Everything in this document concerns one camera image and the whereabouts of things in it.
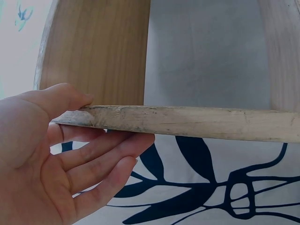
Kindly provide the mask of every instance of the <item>curved wooden frame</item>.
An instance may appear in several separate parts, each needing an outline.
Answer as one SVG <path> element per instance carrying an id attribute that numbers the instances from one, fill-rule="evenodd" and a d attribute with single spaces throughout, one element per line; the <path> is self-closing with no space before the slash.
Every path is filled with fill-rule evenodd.
<path id="1" fill-rule="evenodd" d="M 53 0 L 35 89 L 71 83 L 94 104 L 143 105 L 150 0 Z"/>
<path id="2" fill-rule="evenodd" d="M 70 10 L 68 6 L 72 4 L 75 7 Z M 142 105 L 150 0 L 86 0 L 85 4 L 96 4 L 97 10 L 103 9 L 104 16 L 100 20 L 99 17 L 94 18 L 99 12 L 90 7 L 87 9 L 93 13 L 82 15 L 82 7 L 85 7 L 83 0 L 53 0 L 37 64 L 36 88 L 43 89 L 54 83 L 69 82 L 81 91 L 96 94 L 96 104 Z M 97 106 L 67 112 L 54 121 L 134 132 L 300 143 L 300 0 L 258 0 L 258 4 L 268 51 L 271 107 L 292 112 Z M 66 21 L 70 22 L 68 13 L 72 12 L 77 24 L 71 26 L 70 30 L 64 30 L 68 25 Z M 85 22 L 99 24 L 110 31 L 106 33 L 104 43 L 92 41 L 95 37 L 101 37 L 99 34 L 94 35 L 95 26 L 90 26 L 87 34 L 81 31 Z M 82 36 L 82 40 L 87 38 L 92 44 L 96 44 L 94 47 L 97 50 L 104 51 L 99 54 L 101 60 L 95 60 L 97 54 L 91 53 L 91 43 L 84 45 L 79 42 L 74 37 L 74 32 Z M 102 67 L 105 69 L 97 71 L 97 68 Z M 86 88 L 86 78 L 82 77 L 84 71 L 88 72 L 88 80 L 95 82 L 92 88 Z"/>

